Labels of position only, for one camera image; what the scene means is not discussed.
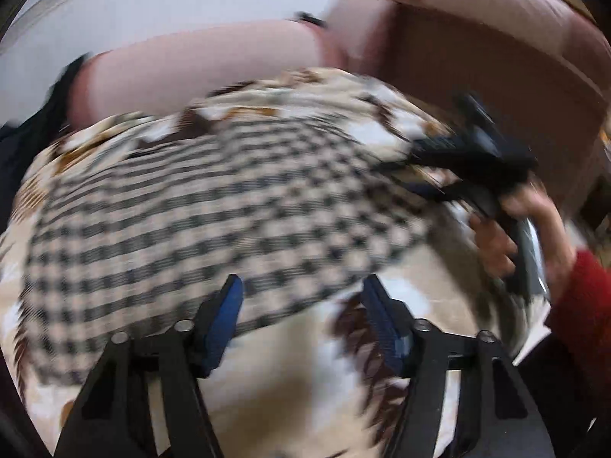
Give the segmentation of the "red sleeve forearm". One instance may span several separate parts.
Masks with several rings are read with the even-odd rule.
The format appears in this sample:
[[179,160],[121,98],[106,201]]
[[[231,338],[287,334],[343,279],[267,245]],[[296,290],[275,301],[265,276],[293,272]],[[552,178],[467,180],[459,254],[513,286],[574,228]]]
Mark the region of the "red sleeve forearm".
[[551,273],[546,324],[572,355],[595,418],[610,413],[610,271],[572,245],[545,253]]

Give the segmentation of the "person right hand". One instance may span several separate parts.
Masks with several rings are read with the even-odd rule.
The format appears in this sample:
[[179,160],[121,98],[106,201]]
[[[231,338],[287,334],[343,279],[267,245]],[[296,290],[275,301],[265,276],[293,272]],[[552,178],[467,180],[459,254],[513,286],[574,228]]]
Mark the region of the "person right hand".
[[577,249],[543,185],[527,182],[499,201],[497,219],[474,213],[470,227],[485,271],[514,277],[528,293],[546,293],[557,304],[569,287]]

